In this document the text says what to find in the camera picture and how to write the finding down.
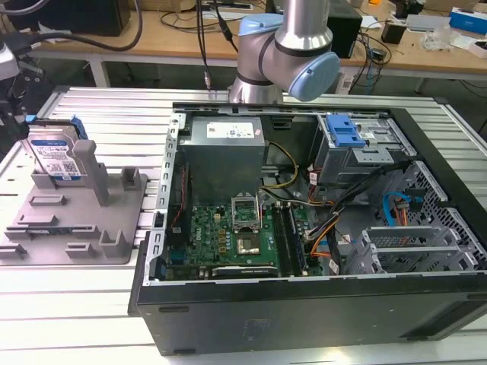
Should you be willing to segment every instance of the light blue joint cover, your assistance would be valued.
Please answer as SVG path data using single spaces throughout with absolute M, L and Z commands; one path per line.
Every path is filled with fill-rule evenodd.
M 364 147 L 366 142 L 357 132 L 357 126 L 347 116 L 327 116 L 326 124 L 336 147 Z
M 238 36 L 272 32 L 281 26 L 282 19 L 283 17 L 280 14 L 248 15 L 240 22 Z
M 32 122 L 34 122 L 35 120 L 37 119 L 37 116 L 33 115 L 33 114 L 29 114 L 25 117 L 25 122 L 27 124 L 31 124 Z
M 328 90 L 340 71 L 340 59 L 327 52 L 310 61 L 289 87 L 289 95 L 300 101 L 312 101 Z

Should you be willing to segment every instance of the yellow wire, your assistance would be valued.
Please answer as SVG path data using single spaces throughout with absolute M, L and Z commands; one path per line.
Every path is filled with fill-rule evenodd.
M 287 188 L 288 186 L 292 185 L 294 181 L 298 178 L 298 164 L 296 163 L 296 160 L 291 156 L 289 152 L 287 152 L 284 147 L 282 147 L 280 144 L 275 143 L 270 141 L 269 145 L 274 145 L 276 146 L 279 150 L 281 150 L 282 153 L 284 153 L 287 157 L 289 157 L 289 160 L 292 161 L 292 164 L 294 165 L 294 175 L 288 182 L 284 182 L 282 184 L 277 184 L 277 185 L 264 185 L 260 186 L 261 188 L 267 188 L 267 189 L 280 189 L 280 188 Z

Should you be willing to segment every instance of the wooden desk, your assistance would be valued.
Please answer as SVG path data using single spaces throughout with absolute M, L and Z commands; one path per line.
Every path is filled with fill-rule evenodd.
M 362 6 L 364 13 L 374 15 L 379 21 L 385 21 L 389 14 L 389 5 L 373 6 L 366 2 Z M 138 45 L 124 53 L 109 52 L 103 49 L 76 42 L 62 42 L 55 45 L 43 44 L 32 52 L 32 56 L 54 59 L 83 59 L 89 61 L 98 87 L 110 85 L 103 62 L 144 62 L 156 64 L 202 65 L 197 36 L 184 33 L 161 24 L 160 15 L 155 11 L 144 12 L 144 32 Z M 92 36 L 113 46 L 129 43 L 137 30 L 136 17 L 132 16 L 129 25 L 119 37 Z M 233 33 L 238 32 L 239 21 L 230 22 Z M 195 26 L 196 22 L 179 21 L 180 27 Z M 382 30 L 369 30 L 368 33 L 380 39 Z M 399 75 L 417 78 L 449 78 L 464 80 L 487 80 L 487 60 L 480 59 L 463 49 L 451 51 L 426 51 L 421 48 L 422 34 L 405 32 L 401 44 L 388 45 L 393 52 L 391 62 L 384 68 L 383 75 Z M 237 54 L 225 41 L 221 33 L 206 34 L 206 51 L 208 63 L 212 66 L 237 65 Z M 353 78 L 365 61 L 365 50 L 360 44 L 355 46 L 350 59 L 342 60 L 342 77 L 339 82 L 339 94 L 347 94 Z

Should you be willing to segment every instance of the power supply label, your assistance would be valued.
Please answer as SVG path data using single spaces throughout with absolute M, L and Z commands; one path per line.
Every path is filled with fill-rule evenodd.
M 206 126 L 207 138 L 253 138 L 253 125 L 248 122 L 210 122 Z
M 50 176 L 63 180 L 79 179 L 81 176 L 75 160 L 68 156 L 68 142 L 32 140 L 31 145 L 37 159 Z

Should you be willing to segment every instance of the white cable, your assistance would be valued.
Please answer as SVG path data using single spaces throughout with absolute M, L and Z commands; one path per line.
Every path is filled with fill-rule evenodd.
M 34 13 L 35 11 L 38 11 L 48 2 L 49 2 L 49 0 L 39 0 L 36 4 L 30 6 L 29 8 L 25 8 L 25 9 L 18 9 L 18 10 L 0 9 L 0 14 L 5 14 L 9 17 L 17 17 L 20 15 L 27 15 L 27 14 Z

